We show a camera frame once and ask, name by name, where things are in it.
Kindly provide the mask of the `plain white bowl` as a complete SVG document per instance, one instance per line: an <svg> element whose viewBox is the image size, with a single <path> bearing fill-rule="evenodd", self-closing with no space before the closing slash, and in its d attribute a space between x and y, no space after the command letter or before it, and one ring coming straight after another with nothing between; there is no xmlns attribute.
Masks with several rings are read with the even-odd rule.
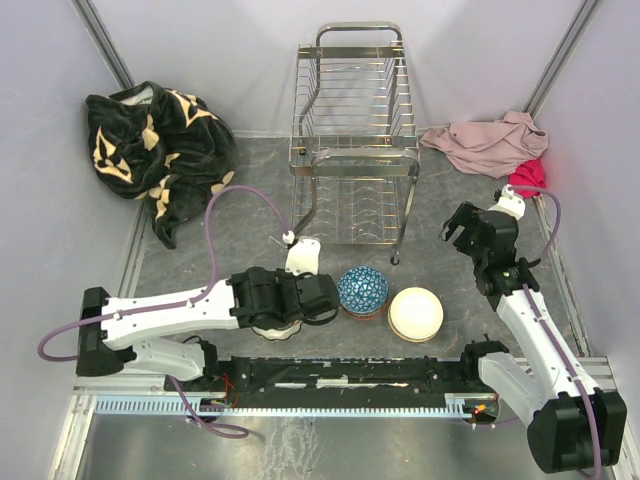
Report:
<svg viewBox="0 0 640 480"><path fill-rule="evenodd" d="M442 326L444 310L440 300L431 291L410 287L393 298L388 309L389 325L391 321L396 324L429 323Z"/></svg>

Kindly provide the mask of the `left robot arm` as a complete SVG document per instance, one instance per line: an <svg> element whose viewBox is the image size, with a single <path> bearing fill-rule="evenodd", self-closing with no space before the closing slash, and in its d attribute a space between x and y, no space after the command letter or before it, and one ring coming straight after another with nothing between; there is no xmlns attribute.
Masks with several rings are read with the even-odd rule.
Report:
<svg viewBox="0 0 640 480"><path fill-rule="evenodd" d="M209 390L221 378L213 346L187 347L174 337L201 330L251 329L286 340L302 325L331 322L340 308L327 274L299 275L251 267L211 288L144 298L116 298L102 287L83 294L76 373L101 377L129 367L190 381Z"/></svg>

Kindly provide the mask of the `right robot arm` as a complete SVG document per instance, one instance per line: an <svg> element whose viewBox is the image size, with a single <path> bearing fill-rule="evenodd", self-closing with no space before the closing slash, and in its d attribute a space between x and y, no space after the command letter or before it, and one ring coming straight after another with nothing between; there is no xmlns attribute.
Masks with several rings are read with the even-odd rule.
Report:
<svg viewBox="0 0 640 480"><path fill-rule="evenodd" d="M529 367L502 351L462 362L467 389L491 387L526 428L531 455L547 474L618 463L627 406L604 390L562 338L547 309L534 263L519 257L517 218L463 202L444 223L441 237L469 256L478 291L509 328Z"/></svg>

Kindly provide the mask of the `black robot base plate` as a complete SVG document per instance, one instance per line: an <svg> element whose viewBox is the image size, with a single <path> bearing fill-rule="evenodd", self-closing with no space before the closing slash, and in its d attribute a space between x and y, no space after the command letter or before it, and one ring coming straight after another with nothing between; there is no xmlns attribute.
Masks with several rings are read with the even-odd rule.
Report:
<svg viewBox="0 0 640 480"><path fill-rule="evenodd" d="M249 358L220 360L217 369L182 382L183 392L245 393L284 388L413 388L435 393L495 393L464 361L408 358Z"/></svg>

